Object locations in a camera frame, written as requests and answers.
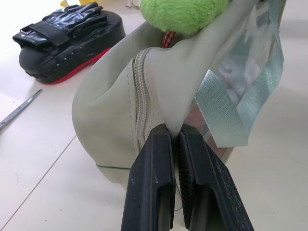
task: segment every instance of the zipper track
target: zipper track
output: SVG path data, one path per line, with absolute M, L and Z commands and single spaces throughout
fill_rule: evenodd
M 133 75 L 136 88 L 136 133 L 139 141 L 139 146 L 141 148 L 144 146 L 146 141 L 144 133 L 150 111 L 150 98 L 148 89 L 145 85 L 143 69 L 146 55 L 152 49 L 153 48 L 147 48 L 139 52 L 133 63 Z

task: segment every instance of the stuffed toy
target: stuffed toy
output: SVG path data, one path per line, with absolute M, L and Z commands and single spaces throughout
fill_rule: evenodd
M 165 32 L 163 48 L 168 48 L 180 33 L 190 36 L 210 24 L 224 12 L 229 0 L 141 0 L 144 19 Z

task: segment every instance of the white floor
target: white floor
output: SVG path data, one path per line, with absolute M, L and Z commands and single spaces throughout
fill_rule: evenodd
M 143 22 L 137 9 L 124 7 L 125 0 L 100 3 L 122 16 L 127 33 Z M 12 4 L 18 7 L 5 10 Z M 18 64 L 20 48 L 12 35 L 58 4 L 2 3 L 0 120 L 38 89 L 43 92 L 0 134 L 0 231 L 118 231 L 125 191 L 98 171 L 71 121 L 72 99 L 89 67 L 45 86 Z M 281 25 L 282 81 L 262 109 L 249 146 L 236 148 L 227 163 L 255 230 L 307 230 L 307 7 L 306 1 L 288 0 Z

